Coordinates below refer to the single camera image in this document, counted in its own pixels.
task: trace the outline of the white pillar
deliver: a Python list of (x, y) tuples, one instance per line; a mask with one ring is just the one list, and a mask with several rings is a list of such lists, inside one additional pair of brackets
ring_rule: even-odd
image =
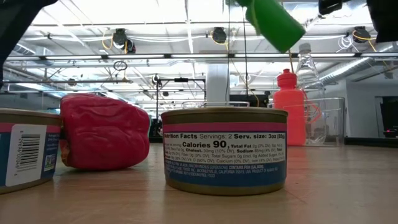
[(228, 64), (209, 64), (206, 76), (207, 101), (229, 101)]

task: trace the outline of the pink stripe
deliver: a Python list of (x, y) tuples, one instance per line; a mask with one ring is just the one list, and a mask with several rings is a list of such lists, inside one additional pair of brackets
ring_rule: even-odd
[(59, 133), (61, 128), (59, 126), (47, 125), (47, 133)]
[(193, 123), (165, 124), (163, 132), (189, 131), (286, 131), (287, 124), (271, 122), (235, 122), (235, 123)]
[[(0, 133), (8, 133), (12, 131), (12, 127), (14, 123), (0, 123)], [(48, 133), (59, 133), (61, 128), (54, 125), (47, 125), (47, 132)]]
[(0, 123), (0, 132), (11, 132), (14, 125), (12, 123)]

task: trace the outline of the red water bottle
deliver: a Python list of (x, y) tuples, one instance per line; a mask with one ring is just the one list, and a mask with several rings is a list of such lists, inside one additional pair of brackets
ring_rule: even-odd
[(303, 146), (305, 144), (304, 93), (296, 89), (297, 76), (285, 69), (278, 76), (280, 88), (274, 94), (274, 108), (286, 110), (287, 144), (289, 146)]

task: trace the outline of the wooden surface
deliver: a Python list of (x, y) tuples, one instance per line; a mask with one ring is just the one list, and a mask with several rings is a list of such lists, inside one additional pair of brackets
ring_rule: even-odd
[(398, 223), (398, 149), (289, 148), (285, 189), (215, 197), (165, 185), (161, 144), (131, 169), (79, 172), (0, 195), (0, 223)]

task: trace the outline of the barcode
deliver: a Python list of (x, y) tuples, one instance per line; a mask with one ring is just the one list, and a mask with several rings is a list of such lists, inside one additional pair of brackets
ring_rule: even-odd
[(18, 142), (16, 171), (36, 169), (39, 161), (40, 134), (22, 134)]

